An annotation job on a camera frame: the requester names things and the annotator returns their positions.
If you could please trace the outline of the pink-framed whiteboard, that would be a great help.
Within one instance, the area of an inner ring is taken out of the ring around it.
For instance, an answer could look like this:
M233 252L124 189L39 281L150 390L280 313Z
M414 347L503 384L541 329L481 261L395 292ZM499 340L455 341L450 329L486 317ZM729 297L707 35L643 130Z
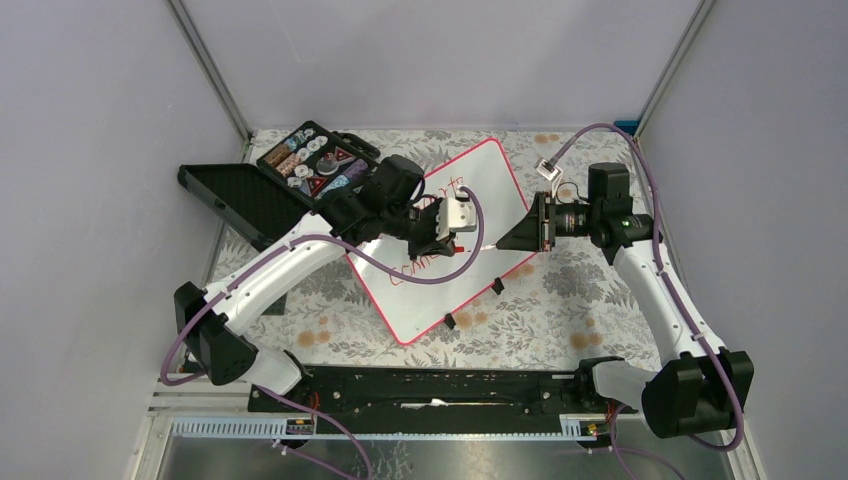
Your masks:
M483 245L495 244L528 212L529 203L502 144L495 138L482 141L425 175L426 194L453 197L462 185L470 187L481 203ZM533 255L521 251L482 251L461 276L438 285L410 283L354 255L348 257L348 263L395 340L409 345Z

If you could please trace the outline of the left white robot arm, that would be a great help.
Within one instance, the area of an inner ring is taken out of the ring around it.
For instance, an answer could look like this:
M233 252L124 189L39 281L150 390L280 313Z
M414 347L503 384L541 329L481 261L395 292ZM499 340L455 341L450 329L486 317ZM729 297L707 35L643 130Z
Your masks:
M362 166L352 176L350 166ZM259 385L288 411L309 401L310 385L298 362L247 337L251 325L278 298L324 265L352 253L380 263L361 246L382 235L408 244L409 256L455 252L448 225L450 200L425 208L424 170L392 155L380 162L353 160L331 176L315 170L299 187L279 183L296 205L282 236L225 279L199 287L186 282L173 294L177 338L163 362L160 380L179 386L207 378L214 386Z

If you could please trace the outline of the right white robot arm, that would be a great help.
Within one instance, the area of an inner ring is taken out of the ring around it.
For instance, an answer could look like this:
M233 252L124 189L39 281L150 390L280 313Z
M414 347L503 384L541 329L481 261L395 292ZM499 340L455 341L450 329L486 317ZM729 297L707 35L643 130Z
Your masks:
M740 432L754 365L730 351L684 290L648 214L633 211L630 173L620 163L588 169L584 202L560 204L538 192L526 216L499 239L498 250L543 252L557 239L587 237L635 297L659 353L657 372L616 356L583 360L575 375L575 402L597 412L611 400L641 412L659 438Z

